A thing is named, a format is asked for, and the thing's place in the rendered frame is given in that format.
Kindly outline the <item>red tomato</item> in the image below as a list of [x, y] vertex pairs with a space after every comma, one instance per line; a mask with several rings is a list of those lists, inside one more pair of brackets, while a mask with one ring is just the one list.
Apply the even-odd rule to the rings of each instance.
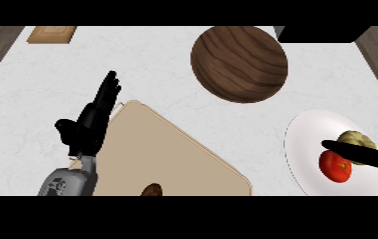
[[351, 179], [352, 162], [331, 150], [324, 151], [320, 156], [320, 169], [336, 183], [345, 183]]

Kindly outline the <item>white plate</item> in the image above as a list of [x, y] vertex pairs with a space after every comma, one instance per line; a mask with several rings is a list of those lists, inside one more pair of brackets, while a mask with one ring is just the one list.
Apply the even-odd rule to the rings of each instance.
[[286, 133], [290, 170], [309, 196], [378, 196], [378, 168], [354, 165], [351, 179], [337, 183], [320, 168], [324, 140], [337, 140], [345, 131], [368, 132], [343, 115], [329, 110], [309, 110], [293, 119]]

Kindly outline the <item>tan wooden block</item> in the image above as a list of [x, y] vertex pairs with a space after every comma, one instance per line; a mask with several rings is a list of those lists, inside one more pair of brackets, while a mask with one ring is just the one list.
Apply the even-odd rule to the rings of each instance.
[[76, 26], [38, 26], [27, 39], [30, 44], [69, 44]]

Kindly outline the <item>pale yellow-green squash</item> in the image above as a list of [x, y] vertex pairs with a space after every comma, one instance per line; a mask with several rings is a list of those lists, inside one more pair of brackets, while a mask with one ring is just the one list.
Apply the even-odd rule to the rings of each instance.
[[[362, 134], [360, 131], [346, 131], [339, 139], [337, 139], [337, 142], [339, 143], [346, 143], [346, 144], [351, 144], [351, 145], [357, 145], [360, 147], [364, 147], [364, 148], [371, 148], [371, 149], [376, 149], [377, 150], [377, 144], [376, 142], [371, 140], [371, 138]], [[357, 153], [358, 154], [358, 150], [355, 148], [351, 148], [351, 147], [343, 147], [343, 149], [346, 150], [345, 152], [348, 153]], [[358, 162], [355, 159], [351, 160], [351, 162], [355, 164], [355, 165], [365, 165], [364, 163]]]

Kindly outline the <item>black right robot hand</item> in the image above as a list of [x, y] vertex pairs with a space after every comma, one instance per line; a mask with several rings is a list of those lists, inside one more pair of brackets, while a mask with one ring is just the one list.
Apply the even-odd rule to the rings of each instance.
[[324, 140], [323, 146], [345, 159], [378, 168], [378, 150], [334, 140]]

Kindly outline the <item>brown wooden bowl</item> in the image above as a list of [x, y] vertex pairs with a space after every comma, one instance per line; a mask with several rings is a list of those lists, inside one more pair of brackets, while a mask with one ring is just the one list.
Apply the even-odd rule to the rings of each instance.
[[191, 66], [203, 87], [236, 103], [269, 99], [289, 77], [281, 44], [255, 26], [212, 27], [196, 40]]

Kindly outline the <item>small brown round object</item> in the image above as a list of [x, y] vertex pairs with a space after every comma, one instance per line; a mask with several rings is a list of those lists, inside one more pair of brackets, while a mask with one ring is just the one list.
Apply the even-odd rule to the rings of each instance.
[[142, 191], [142, 196], [162, 196], [163, 195], [163, 188], [159, 183], [153, 183], [147, 186]]

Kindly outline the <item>black appliance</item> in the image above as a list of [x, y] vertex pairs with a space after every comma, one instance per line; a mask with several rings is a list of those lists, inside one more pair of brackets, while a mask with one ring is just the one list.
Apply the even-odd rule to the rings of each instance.
[[352, 43], [368, 26], [275, 26], [281, 43]]

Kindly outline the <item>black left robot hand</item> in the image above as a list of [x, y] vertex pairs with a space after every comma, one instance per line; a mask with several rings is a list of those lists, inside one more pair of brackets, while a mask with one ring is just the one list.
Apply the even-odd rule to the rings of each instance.
[[79, 119], [60, 119], [55, 127], [61, 141], [70, 147], [70, 156], [95, 156], [103, 148], [110, 115], [116, 105], [122, 86], [117, 72], [111, 71], [101, 84], [95, 100], [86, 105]]

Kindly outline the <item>beige cutting board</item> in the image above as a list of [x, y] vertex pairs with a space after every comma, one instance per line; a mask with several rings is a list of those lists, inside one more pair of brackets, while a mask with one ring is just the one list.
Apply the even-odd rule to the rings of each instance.
[[142, 194], [157, 183], [166, 196], [250, 196], [234, 166], [141, 102], [119, 104], [97, 156], [97, 196]]

